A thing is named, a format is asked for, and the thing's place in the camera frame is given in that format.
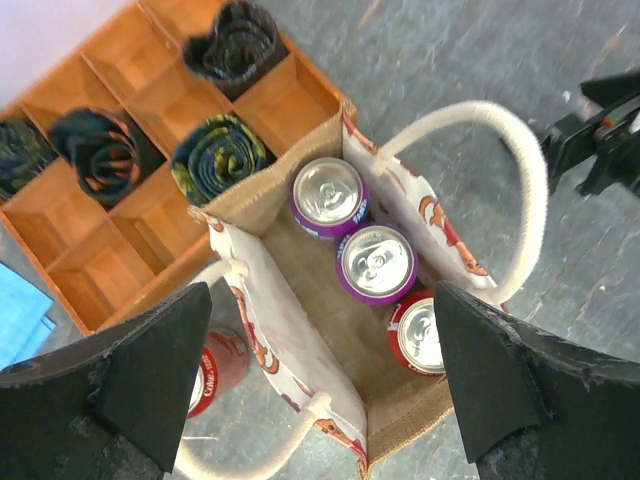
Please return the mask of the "purple fanta can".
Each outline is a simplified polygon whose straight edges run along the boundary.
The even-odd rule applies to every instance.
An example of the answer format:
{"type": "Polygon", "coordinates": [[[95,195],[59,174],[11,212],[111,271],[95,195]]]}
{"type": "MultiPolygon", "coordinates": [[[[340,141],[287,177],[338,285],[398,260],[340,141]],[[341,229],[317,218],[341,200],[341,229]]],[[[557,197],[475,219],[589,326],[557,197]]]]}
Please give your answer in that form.
{"type": "Polygon", "coordinates": [[[290,204],[294,219],[306,233],[316,239],[337,241],[364,222],[370,191],[348,162],[321,157],[296,175],[290,204]]]}
{"type": "Polygon", "coordinates": [[[413,287],[418,259],[414,247],[397,228],[366,223],[341,240],[335,269],[341,286],[354,299],[386,305],[413,287]]]}

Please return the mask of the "orange wooden divider tray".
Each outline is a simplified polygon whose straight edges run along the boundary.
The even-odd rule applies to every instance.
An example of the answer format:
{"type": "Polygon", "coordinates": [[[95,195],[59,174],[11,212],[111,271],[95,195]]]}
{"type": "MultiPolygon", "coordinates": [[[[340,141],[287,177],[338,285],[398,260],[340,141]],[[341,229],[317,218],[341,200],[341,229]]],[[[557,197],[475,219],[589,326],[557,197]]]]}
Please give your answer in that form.
{"type": "MultiPolygon", "coordinates": [[[[237,99],[191,74],[183,42],[205,32],[218,1],[135,1],[5,110],[46,131],[77,107],[134,121],[165,156],[202,121],[242,119],[275,155],[335,114],[341,91],[292,42],[237,99]]],[[[78,329],[92,334],[160,301],[211,258],[168,165],[113,208],[54,161],[1,205],[1,219],[78,329]]]]}

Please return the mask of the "rolled tie black orange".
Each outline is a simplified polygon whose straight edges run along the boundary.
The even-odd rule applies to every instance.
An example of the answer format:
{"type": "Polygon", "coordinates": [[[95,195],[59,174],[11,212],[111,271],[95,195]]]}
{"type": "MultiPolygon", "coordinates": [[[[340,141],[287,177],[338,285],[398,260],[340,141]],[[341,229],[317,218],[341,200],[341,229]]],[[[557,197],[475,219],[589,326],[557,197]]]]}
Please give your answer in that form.
{"type": "Polygon", "coordinates": [[[47,137],[75,172],[87,195],[110,209],[164,162],[132,117],[123,110],[82,107],[60,117],[47,137]]]}

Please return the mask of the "rolled tie blue yellow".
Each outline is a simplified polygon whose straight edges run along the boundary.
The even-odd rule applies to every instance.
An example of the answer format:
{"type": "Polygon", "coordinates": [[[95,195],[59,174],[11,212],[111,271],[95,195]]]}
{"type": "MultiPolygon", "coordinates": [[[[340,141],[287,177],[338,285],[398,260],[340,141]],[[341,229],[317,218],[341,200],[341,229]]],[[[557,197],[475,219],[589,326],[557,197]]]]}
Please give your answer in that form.
{"type": "Polygon", "coordinates": [[[275,160],[239,117],[219,114],[206,119],[176,147],[170,171],[188,202],[201,206],[275,160]]]}

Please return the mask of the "blue printed cloth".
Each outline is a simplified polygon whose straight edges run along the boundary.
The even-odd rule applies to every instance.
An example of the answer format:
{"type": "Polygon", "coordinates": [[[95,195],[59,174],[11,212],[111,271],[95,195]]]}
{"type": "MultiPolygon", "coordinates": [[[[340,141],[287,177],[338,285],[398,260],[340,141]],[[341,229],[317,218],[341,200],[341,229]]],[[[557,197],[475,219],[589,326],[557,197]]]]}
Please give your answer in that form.
{"type": "Polygon", "coordinates": [[[35,357],[54,332],[53,300],[1,264],[1,368],[35,357]]]}

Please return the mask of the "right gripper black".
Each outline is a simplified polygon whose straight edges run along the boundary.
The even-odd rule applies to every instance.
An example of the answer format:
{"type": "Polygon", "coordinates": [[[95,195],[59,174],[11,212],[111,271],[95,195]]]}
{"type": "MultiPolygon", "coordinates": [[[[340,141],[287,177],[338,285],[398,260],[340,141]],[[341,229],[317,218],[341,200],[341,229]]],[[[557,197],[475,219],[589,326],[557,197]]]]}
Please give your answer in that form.
{"type": "Polygon", "coordinates": [[[598,113],[587,120],[571,113],[547,129],[541,148],[551,194],[566,172],[592,156],[595,163],[577,187],[580,195],[599,195],[614,182],[639,194],[638,107],[618,107],[609,118],[598,113]],[[601,133],[611,122],[612,132],[601,133]]]}

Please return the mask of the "rolled tie dark green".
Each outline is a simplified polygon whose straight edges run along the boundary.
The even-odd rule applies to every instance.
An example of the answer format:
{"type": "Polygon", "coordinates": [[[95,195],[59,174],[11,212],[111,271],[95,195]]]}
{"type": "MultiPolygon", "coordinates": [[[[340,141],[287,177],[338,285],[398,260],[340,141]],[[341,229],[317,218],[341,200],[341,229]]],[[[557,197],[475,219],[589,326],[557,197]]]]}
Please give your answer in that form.
{"type": "Polygon", "coordinates": [[[1,122],[1,198],[9,200],[55,159],[56,152],[31,123],[1,122]]]}

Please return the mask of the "red cola can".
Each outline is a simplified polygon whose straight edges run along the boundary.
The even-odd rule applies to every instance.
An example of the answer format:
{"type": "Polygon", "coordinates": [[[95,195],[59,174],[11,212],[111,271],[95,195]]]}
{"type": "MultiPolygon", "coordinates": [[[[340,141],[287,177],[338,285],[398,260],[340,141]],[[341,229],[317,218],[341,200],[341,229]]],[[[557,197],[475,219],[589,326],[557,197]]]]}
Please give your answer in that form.
{"type": "Polygon", "coordinates": [[[249,369],[249,352],[244,339],[226,327],[207,333],[194,382],[188,418],[208,409],[214,401],[244,380],[249,369]]]}
{"type": "Polygon", "coordinates": [[[408,370],[423,376],[445,374],[432,290],[413,292],[397,304],[387,325],[387,341],[408,370]]]}

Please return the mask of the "rolled tie black right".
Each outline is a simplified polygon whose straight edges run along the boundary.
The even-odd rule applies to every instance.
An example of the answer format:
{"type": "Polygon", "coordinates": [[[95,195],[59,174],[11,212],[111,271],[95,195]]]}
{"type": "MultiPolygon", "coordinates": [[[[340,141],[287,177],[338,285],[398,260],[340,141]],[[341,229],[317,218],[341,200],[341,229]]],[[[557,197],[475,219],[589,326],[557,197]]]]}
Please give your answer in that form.
{"type": "Polygon", "coordinates": [[[182,48],[186,68],[234,101],[288,55],[275,20],[251,1],[229,1],[205,35],[182,48]]]}

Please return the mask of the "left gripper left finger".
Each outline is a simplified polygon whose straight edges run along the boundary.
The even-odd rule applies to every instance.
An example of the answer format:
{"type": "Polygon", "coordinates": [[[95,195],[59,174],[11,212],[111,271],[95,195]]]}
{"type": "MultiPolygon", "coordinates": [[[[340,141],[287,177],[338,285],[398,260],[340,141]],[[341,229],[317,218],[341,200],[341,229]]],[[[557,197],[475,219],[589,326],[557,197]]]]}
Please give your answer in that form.
{"type": "Polygon", "coordinates": [[[209,326],[195,283],[1,372],[4,479],[160,479],[172,471],[209,326]]]}

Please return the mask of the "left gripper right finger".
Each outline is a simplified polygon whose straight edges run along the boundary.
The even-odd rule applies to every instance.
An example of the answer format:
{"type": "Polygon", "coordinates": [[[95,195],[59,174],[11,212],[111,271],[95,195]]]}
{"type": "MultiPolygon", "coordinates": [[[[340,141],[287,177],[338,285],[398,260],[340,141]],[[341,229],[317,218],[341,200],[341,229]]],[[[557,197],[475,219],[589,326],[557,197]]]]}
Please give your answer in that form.
{"type": "Polygon", "coordinates": [[[435,315],[468,462],[482,479],[636,479],[639,365],[445,281],[435,315]]]}

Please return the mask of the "canvas burlap tote bag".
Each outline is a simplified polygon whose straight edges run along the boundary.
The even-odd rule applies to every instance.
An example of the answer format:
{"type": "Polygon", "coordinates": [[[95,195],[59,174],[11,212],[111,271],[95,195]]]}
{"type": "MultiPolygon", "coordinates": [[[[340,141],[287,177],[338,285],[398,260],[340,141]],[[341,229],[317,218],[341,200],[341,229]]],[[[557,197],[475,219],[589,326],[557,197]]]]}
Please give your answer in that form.
{"type": "Polygon", "coordinates": [[[348,247],[342,228],[316,229],[290,206],[295,177],[332,157],[364,180],[364,213],[396,227],[412,253],[407,289],[448,280],[502,307],[530,276],[540,254],[547,216],[547,168],[530,127],[488,101],[435,110],[382,146],[356,128],[354,109],[338,112],[290,147],[272,166],[191,209],[209,229],[220,257],[204,272],[224,280],[264,374],[296,411],[288,437],[260,464],[222,470],[197,458],[187,444],[175,466],[191,479],[267,479],[280,470],[312,429],[324,431],[359,458],[359,473],[430,431],[451,411],[447,380],[403,369],[383,327],[403,290],[366,296],[339,266],[348,247]],[[449,221],[435,191],[399,160],[408,146],[443,128],[475,122],[496,132],[520,174],[521,226],[506,278],[495,282],[476,262],[449,221]]]}

